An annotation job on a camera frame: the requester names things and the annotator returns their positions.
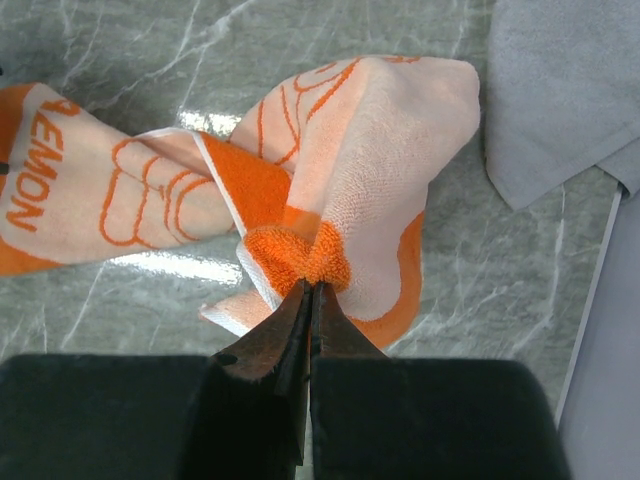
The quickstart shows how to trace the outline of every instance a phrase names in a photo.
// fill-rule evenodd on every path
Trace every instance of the gray marble countertop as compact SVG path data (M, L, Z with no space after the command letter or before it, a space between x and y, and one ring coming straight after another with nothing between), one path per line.
M40 81L129 134L229 133L281 80L335 59L454 57L482 78L491 0L0 0L0 87ZM597 169L513 212L478 135L433 182L422 311L388 352L526 362L562 389L616 182ZM248 287L234 235L0 279L0 359L27 351L210 354L198 320Z

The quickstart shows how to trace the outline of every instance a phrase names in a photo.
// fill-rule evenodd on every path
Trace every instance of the gray towel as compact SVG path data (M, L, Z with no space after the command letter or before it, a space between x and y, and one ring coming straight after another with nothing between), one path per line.
M640 189L640 0L498 0L487 172L514 209L598 165Z

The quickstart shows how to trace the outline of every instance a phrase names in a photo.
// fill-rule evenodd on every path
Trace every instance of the towel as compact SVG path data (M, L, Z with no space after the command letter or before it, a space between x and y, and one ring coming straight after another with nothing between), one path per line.
M487 171L522 208L598 165L640 189L640 2L498 0Z
M226 141L129 137L44 85L2 90L0 273L235 227L255 288L203 317L242 335L307 278L387 345L418 312L427 186L476 131L478 89L464 62L358 57L284 81Z

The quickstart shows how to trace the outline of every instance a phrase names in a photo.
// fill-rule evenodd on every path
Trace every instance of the orange terry cloth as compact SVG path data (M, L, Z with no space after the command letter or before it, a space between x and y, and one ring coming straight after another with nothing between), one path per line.
M197 241L235 225L255 289L201 315L242 335L299 278L376 345L419 307L427 185L478 128L455 60L359 57L283 82L228 141L131 138L43 85L0 91L0 273Z

